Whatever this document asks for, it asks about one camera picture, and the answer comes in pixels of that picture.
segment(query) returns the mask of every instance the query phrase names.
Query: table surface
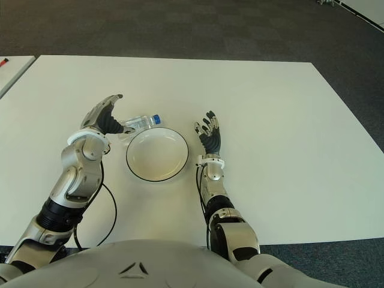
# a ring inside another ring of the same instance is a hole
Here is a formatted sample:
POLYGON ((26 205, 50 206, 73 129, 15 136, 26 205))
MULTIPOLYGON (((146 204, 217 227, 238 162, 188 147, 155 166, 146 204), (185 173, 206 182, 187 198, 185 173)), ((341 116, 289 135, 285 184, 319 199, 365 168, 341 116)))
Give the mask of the table surface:
MULTIPOLYGON (((105 183, 118 220, 106 242, 205 244, 193 123, 207 110, 221 125, 226 190, 261 244, 384 236, 384 154, 311 63, 41 56, 0 101, 1 245, 13 245, 47 199, 68 136, 117 93, 115 118, 158 113, 190 154, 174 178, 146 182, 109 136, 105 183)), ((82 245, 94 246, 112 220, 102 190, 79 225, 82 245)))
POLYGON ((0 67, 0 98, 35 61, 34 56, 0 56, 0 61, 4 58, 9 61, 0 67))

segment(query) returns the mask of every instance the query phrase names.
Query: red object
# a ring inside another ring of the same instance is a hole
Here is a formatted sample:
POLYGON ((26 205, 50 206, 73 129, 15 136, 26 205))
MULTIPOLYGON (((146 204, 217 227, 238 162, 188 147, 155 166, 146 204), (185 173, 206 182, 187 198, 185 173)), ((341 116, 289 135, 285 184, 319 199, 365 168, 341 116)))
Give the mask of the red object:
POLYGON ((4 58, 3 61, 0 62, 0 67, 3 66, 5 63, 7 63, 9 60, 7 58, 4 58))

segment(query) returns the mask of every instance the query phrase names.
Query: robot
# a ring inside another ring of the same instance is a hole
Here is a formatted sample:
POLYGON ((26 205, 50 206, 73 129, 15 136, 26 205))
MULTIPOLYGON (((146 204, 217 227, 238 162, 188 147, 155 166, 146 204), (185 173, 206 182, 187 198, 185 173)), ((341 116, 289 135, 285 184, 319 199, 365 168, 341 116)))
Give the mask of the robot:
POLYGON ((342 287, 310 278, 274 256, 261 254, 254 230, 224 189, 220 128, 212 111, 203 119, 206 126, 195 123, 194 127, 205 149, 198 160, 196 184, 210 231, 208 248, 132 240, 54 261, 103 184, 101 160, 110 149, 106 134, 126 132, 111 116, 120 98, 120 94, 113 95, 98 103, 68 139, 61 154, 61 176, 6 263, 0 264, 1 287, 342 287))

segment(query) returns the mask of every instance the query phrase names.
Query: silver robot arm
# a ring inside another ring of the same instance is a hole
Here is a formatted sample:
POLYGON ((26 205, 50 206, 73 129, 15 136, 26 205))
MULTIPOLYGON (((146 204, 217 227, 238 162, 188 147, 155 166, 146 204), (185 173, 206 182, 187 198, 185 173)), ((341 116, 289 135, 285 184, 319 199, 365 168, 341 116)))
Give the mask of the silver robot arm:
POLYGON ((210 231, 209 248, 234 264, 265 288, 341 288, 306 276, 281 260, 260 253, 256 233, 231 203, 223 185, 224 161, 220 158, 220 128, 210 111, 206 126, 195 123, 195 131, 205 148, 199 156, 202 167, 197 185, 204 218, 210 231))
POLYGON ((32 218, 24 234, 0 265, 0 283, 49 264, 69 240, 75 225, 103 183, 103 154, 109 151, 107 133, 123 127, 111 116, 122 95, 107 97, 83 120, 68 139, 61 154, 63 172, 40 213, 32 218))

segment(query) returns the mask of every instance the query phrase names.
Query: white plate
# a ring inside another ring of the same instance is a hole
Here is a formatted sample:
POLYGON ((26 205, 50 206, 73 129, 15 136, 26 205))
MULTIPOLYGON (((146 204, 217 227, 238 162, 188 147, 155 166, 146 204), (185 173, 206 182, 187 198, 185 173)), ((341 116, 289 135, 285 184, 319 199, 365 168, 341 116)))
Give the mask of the white plate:
POLYGON ((129 144, 127 164, 139 178, 158 182, 181 171, 188 159, 185 139, 168 128, 152 128, 139 133, 129 144))

